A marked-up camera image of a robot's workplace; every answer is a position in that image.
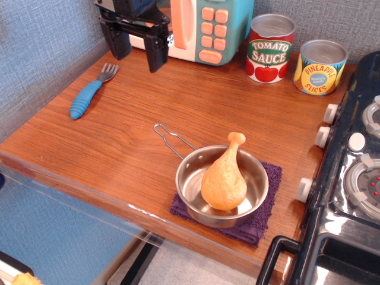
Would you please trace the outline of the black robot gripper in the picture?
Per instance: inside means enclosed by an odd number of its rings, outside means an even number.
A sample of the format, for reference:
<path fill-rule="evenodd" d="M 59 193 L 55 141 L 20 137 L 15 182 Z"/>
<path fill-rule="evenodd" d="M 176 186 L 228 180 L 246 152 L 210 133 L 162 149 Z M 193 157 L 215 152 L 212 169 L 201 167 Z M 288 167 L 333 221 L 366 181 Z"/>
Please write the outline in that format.
<path fill-rule="evenodd" d="M 95 1 L 100 9 L 100 26 L 112 55 L 121 60 L 131 53 L 129 35 L 144 38 L 149 71 L 160 69 L 168 60 L 170 20 L 157 6 L 157 1 Z M 122 31 L 115 29 L 120 24 Z"/>

